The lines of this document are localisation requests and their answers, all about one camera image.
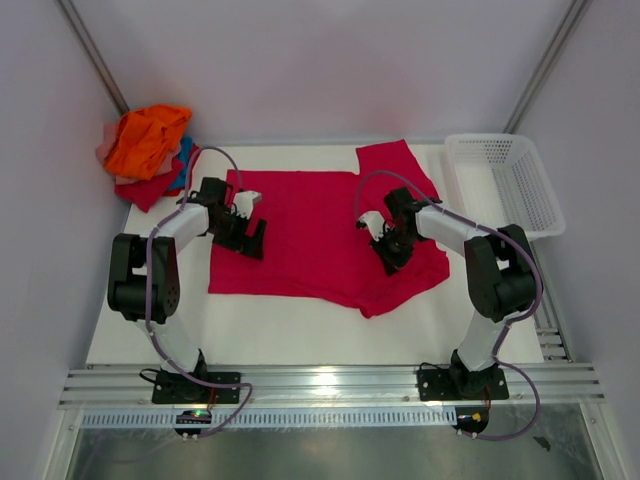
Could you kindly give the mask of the magenta pink t-shirt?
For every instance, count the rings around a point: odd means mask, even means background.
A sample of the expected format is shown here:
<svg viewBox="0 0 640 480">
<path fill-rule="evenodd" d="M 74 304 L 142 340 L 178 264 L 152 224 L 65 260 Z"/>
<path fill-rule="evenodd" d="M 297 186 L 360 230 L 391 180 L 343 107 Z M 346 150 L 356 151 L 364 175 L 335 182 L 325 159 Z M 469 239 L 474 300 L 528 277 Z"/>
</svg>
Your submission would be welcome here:
<svg viewBox="0 0 640 480">
<path fill-rule="evenodd" d="M 449 260 L 434 242 L 417 243 L 408 264 L 387 275 L 370 234 L 356 227 L 356 211 L 386 210 L 385 195 L 402 185 L 396 174 L 438 195 L 408 144 L 375 144 L 355 153 L 358 173 L 228 171 L 232 186 L 262 195 L 255 214 L 267 222 L 264 257 L 213 245 L 209 293 L 318 298 L 371 318 L 445 282 Z"/>
</svg>

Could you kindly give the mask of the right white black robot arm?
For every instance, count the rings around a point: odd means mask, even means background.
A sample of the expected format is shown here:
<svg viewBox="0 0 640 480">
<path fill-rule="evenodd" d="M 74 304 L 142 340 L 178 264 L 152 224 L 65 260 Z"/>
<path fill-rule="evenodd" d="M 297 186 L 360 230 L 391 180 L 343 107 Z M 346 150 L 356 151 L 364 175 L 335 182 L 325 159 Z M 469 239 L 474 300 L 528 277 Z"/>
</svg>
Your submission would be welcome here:
<svg viewBox="0 0 640 480">
<path fill-rule="evenodd" d="M 377 211 L 358 219 L 387 275 L 410 262 L 415 244 L 433 241 L 465 261 L 467 291 L 474 307 L 467 333 L 451 355 L 443 387 L 455 399 L 481 399 L 500 391 L 498 352 L 509 328 L 531 316 L 543 293 L 541 276 L 524 230 L 498 230 L 447 210 L 435 199 L 415 199 L 406 187 L 384 198 L 391 221 Z"/>
</svg>

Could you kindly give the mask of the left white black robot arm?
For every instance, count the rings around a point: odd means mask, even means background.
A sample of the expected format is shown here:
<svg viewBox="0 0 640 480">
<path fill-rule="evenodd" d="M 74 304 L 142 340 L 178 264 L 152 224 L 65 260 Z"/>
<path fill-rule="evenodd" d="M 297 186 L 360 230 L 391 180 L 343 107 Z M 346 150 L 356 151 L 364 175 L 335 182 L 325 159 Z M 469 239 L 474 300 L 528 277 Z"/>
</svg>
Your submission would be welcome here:
<svg viewBox="0 0 640 480">
<path fill-rule="evenodd" d="M 263 259 L 267 223 L 252 219 L 261 199 L 257 191 L 206 177 L 199 190 L 179 200 L 176 210 L 148 235 L 122 233 L 114 238 L 107 303 L 146 335 L 160 358 L 153 402 L 202 403 L 222 388 L 221 378 L 209 372 L 204 353 L 179 319 L 178 256 L 194 239 L 210 235 L 232 252 Z"/>
</svg>

